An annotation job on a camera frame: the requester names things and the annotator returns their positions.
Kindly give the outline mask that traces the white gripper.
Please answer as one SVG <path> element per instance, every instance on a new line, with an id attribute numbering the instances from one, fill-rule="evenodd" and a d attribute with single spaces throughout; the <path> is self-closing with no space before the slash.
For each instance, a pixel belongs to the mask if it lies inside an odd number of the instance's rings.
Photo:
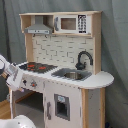
<path id="1" fill-rule="evenodd" d="M 6 80 L 8 87 L 13 91 L 19 90 L 23 77 L 23 71 L 19 67 L 10 64 L 5 72 L 8 75 Z"/>

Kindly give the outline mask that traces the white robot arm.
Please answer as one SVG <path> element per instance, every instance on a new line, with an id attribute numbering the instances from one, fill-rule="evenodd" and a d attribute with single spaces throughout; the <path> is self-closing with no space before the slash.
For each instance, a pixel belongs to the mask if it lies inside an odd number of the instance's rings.
<path id="1" fill-rule="evenodd" d="M 6 85 L 12 91 L 23 91 L 20 87 L 23 71 L 14 63 L 8 62 L 1 54 L 0 76 L 5 78 Z M 36 128 L 36 126 L 28 117 L 19 115 L 13 119 L 0 119 L 0 128 Z"/>

